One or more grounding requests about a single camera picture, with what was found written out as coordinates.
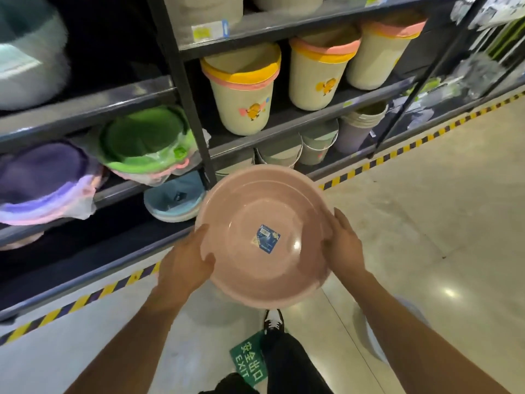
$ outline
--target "person's left arm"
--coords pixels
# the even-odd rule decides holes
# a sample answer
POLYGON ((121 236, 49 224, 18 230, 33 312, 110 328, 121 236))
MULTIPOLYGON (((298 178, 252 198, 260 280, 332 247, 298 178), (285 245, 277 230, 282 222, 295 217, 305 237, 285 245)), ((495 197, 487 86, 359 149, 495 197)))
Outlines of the person's left arm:
POLYGON ((208 229, 176 242, 162 259, 159 282, 136 315, 80 374, 65 394, 146 394, 167 334, 189 295, 212 274, 215 258, 200 257, 208 229))

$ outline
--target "pink plastic basin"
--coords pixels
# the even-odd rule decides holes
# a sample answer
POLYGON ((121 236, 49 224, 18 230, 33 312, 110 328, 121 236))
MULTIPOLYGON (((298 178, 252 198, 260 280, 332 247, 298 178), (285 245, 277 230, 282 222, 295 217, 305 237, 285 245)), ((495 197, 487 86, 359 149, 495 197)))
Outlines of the pink plastic basin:
POLYGON ((256 165, 223 178, 195 223, 210 225, 200 251, 215 254, 212 282, 251 307, 299 302, 330 274, 321 252, 321 241, 330 236, 323 208, 317 185, 287 167, 256 165), (276 236, 273 246, 265 242, 276 236))

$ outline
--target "person's leg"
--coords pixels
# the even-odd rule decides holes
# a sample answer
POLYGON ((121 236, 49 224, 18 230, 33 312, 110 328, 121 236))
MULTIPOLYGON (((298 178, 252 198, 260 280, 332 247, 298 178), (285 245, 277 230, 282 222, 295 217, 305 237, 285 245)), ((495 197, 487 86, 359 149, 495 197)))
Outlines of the person's leg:
POLYGON ((234 372, 223 378, 215 390, 202 391, 200 394, 259 394, 259 391, 246 383, 239 373, 234 372))
POLYGON ((267 311, 264 325, 261 350, 268 370, 268 394, 332 394, 301 343, 285 333, 281 311, 267 311))

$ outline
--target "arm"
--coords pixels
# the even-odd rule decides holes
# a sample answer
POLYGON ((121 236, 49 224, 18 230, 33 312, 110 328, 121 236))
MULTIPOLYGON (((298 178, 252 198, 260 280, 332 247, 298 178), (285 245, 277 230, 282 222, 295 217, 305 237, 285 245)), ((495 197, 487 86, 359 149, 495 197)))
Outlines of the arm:
POLYGON ((69 387, 66 394, 146 394, 167 334, 189 295, 212 274, 215 258, 200 258, 207 225, 181 239, 162 259, 159 282, 136 315, 69 387))
POLYGON ((509 394, 500 384, 428 328, 364 267, 361 241, 345 215, 326 212, 332 238, 323 253, 366 316, 407 394, 509 394))

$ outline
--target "human hand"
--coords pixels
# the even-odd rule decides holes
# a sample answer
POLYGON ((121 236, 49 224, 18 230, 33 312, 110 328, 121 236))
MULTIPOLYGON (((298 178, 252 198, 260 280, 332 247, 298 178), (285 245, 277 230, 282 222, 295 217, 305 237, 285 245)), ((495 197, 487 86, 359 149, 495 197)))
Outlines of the human hand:
POLYGON ((208 228, 208 224, 201 225, 176 242, 162 259, 159 281, 152 292, 158 308, 180 307, 211 276, 215 256, 210 253, 204 260, 200 257, 200 245, 208 228))
POLYGON ((334 214, 324 210, 332 228, 332 238, 322 242, 322 251, 330 269, 339 280, 351 278, 366 271, 363 244, 350 226, 343 212, 334 208, 334 214))

